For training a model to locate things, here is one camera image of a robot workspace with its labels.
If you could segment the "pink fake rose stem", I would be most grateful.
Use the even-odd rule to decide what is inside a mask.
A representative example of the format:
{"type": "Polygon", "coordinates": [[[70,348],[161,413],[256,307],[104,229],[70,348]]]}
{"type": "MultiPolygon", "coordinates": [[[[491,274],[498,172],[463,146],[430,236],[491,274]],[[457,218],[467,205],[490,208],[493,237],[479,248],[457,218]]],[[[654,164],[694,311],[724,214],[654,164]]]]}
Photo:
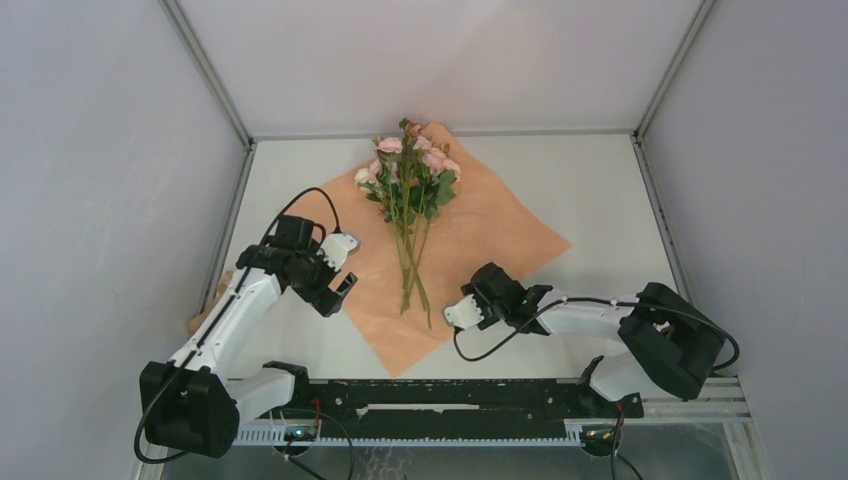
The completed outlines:
{"type": "Polygon", "coordinates": [[[420,301],[427,326],[433,325],[432,306],[421,274],[424,250],[431,223],[457,196],[455,185],[461,168],[450,157],[451,146],[437,142],[424,133],[421,124],[408,118],[399,122],[402,151],[398,166],[399,203],[393,224],[396,227],[402,272],[400,311],[420,301]]]}

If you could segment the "pink fake rose sprig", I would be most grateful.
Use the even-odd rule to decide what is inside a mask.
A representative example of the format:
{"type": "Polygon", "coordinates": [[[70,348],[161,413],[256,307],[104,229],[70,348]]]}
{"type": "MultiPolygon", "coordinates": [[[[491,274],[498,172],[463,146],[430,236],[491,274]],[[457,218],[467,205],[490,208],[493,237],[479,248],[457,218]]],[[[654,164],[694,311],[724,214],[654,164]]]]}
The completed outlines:
{"type": "Polygon", "coordinates": [[[391,226],[401,271],[400,313],[403,314],[411,307],[414,283],[412,260],[407,252],[410,230],[400,176],[403,143],[397,137],[378,136],[373,144],[374,158],[356,171],[354,183],[367,200],[380,205],[381,218],[391,226]]]}

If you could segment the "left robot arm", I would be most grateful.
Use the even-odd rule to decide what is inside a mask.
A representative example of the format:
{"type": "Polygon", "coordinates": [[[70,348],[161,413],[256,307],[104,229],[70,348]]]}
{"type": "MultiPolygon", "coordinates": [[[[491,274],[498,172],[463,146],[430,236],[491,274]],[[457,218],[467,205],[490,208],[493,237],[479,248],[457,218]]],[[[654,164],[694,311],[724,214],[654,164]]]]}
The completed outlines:
{"type": "Polygon", "coordinates": [[[236,381],[230,372],[249,333],[286,291],[323,317],[340,310],[357,277],[347,274],[336,289],[330,284],[360,243],[340,229],[314,239],[322,228],[298,216],[275,219],[239,256],[222,299],[186,343],[168,361],[145,366],[133,445],[138,460],[153,461],[142,452],[143,441],[172,449],[174,459],[219,458],[243,425],[267,411],[277,407],[298,417],[310,409],[313,392],[290,367],[269,362],[236,381]]]}

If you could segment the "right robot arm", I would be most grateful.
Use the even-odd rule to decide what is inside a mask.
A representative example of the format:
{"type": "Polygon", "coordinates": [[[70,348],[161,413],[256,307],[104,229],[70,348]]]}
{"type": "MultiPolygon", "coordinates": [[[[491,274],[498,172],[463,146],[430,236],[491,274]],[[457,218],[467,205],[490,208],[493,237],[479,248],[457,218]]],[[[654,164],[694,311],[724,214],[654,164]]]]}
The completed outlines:
{"type": "Polygon", "coordinates": [[[615,342],[623,352],[600,355],[584,371],[578,402],[592,416],[605,415],[617,401],[660,389],[681,400],[696,399],[715,371],[726,344],[738,342],[670,287],[648,283],[634,295],[591,297],[551,285],[523,286],[488,263],[461,288],[462,298],[444,309],[456,333],[484,330],[502,321],[519,334],[582,335],[615,342]]]}

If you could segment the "brown wrapping paper sheet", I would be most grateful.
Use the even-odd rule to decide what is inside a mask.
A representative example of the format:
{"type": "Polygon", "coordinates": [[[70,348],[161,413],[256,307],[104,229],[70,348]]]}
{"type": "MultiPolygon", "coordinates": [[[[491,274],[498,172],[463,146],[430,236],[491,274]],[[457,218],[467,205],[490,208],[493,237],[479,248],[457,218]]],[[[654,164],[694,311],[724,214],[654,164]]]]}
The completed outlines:
{"type": "Polygon", "coordinates": [[[451,137],[441,125],[428,134],[447,141],[461,167],[458,197],[429,231],[422,277],[433,325],[422,308],[400,313],[401,273],[389,226],[354,183],[373,154],[366,139],[271,141],[262,144],[251,175],[281,198],[297,195],[297,215],[328,222],[360,242],[346,269],[358,277],[342,310],[316,314],[287,293],[266,315],[254,343],[259,357],[306,366],[318,378],[494,379],[564,376],[569,367],[553,337],[509,337],[503,324],[459,336],[443,317],[460,288],[493,262],[524,279],[550,270],[567,250],[558,233],[557,155],[567,136],[451,137]]]}

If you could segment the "tan ribbon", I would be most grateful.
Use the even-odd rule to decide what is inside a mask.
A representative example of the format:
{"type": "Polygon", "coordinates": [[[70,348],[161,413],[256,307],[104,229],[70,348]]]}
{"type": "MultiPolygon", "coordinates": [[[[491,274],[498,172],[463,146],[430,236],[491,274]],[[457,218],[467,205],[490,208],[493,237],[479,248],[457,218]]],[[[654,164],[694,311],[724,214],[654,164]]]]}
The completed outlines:
{"type": "Polygon", "coordinates": [[[194,334],[199,329],[199,327],[208,317],[211,310],[218,304],[232,280],[233,273],[233,270],[226,270],[222,274],[217,286],[215,287],[214,296],[212,297],[212,299],[205,304],[205,306],[194,318],[187,322],[187,331],[190,335],[194,334]]]}

